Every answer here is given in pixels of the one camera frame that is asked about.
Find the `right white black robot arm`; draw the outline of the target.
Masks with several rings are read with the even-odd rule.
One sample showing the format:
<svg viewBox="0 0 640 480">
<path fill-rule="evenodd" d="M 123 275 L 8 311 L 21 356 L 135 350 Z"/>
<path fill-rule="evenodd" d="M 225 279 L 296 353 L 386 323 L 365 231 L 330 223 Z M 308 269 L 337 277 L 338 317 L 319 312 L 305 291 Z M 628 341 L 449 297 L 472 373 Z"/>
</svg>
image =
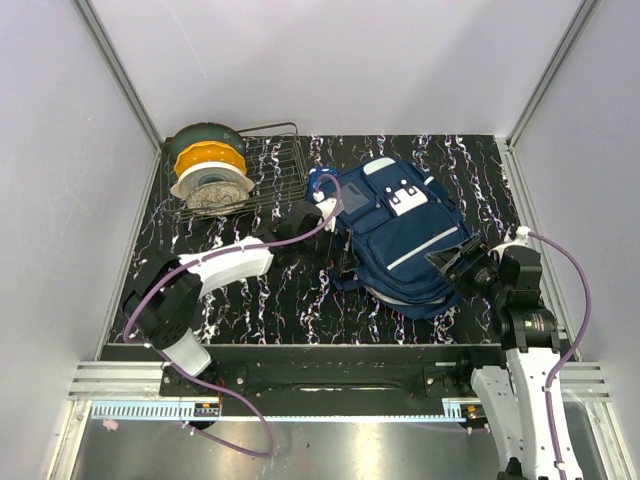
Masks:
<svg viewBox="0 0 640 480">
<path fill-rule="evenodd" d="M 501 462 L 498 478 L 581 479 L 559 379 L 571 355 L 561 351 L 558 321 L 542 299 L 532 236 L 520 227 L 494 248 L 473 236 L 427 258 L 459 293 L 490 306 L 501 358 L 490 365 L 474 355 L 453 375 L 457 390 L 477 396 L 484 409 Z"/>
</svg>

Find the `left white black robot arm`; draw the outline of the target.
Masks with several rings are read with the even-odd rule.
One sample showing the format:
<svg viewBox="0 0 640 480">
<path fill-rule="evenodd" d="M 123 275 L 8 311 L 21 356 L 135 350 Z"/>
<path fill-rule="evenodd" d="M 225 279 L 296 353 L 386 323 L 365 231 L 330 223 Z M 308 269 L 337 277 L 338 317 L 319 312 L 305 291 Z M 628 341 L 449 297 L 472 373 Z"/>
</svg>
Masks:
<svg viewBox="0 0 640 480">
<path fill-rule="evenodd" d="M 299 201 L 282 216 L 264 220 L 258 229 L 227 246 L 197 254 L 160 253 L 141 270 L 123 297 L 127 318 L 125 342 L 138 332 L 177 370 L 181 384 L 196 396 L 215 386 L 211 355 L 199 343 L 192 318 L 207 294 L 234 282 L 266 274 L 279 255 L 312 248 L 315 237 L 334 229 L 343 202 L 328 197 L 318 204 Z"/>
</svg>

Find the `navy blue student backpack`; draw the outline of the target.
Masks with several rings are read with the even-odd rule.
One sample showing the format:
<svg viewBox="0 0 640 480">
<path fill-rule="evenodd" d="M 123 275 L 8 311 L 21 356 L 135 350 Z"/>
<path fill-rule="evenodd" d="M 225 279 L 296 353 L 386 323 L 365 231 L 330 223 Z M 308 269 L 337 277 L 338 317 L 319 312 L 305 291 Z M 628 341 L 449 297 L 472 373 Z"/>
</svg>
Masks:
<svg viewBox="0 0 640 480">
<path fill-rule="evenodd" d="M 471 232 L 433 175 L 382 157 L 337 177 L 322 175 L 307 198 L 318 204 L 328 197 L 343 202 L 331 241 L 336 289 L 364 289 L 410 319 L 433 318 L 459 303 L 425 255 L 458 246 Z"/>
</svg>

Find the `blue pencil case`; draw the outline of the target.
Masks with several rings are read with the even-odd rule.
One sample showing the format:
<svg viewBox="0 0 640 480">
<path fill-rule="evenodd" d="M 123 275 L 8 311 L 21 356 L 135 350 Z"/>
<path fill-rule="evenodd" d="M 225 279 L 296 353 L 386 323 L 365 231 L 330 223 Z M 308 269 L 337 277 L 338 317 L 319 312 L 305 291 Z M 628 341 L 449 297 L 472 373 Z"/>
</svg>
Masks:
<svg viewBox="0 0 640 480">
<path fill-rule="evenodd" d="M 337 177 L 339 175 L 339 171 L 334 167 L 328 166 L 316 166 L 311 168 L 309 171 L 309 182 L 308 182 L 308 191 L 313 193 L 316 190 L 319 179 L 322 175 L 331 175 L 333 177 Z"/>
</svg>

